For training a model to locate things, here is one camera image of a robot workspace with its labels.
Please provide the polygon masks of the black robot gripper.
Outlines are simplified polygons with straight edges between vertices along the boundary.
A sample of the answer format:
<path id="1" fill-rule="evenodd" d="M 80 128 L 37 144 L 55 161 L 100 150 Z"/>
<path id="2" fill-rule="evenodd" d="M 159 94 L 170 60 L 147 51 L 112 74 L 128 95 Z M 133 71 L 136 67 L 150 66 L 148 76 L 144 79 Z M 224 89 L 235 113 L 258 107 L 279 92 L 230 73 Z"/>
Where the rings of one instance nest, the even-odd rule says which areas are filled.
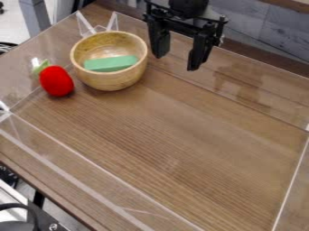
<path id="1" fill-rule="evenodd" d="M 192 38 L 187 71 L 195 71 L 206 62 L 212 46 L 222 42 L 228 19 L 216 13 L 208 0 L 143 0 L 143 20 L 148 26 L 148 37 L 154 56 L 160 59 L 170 51 L 170 33 Z"/>

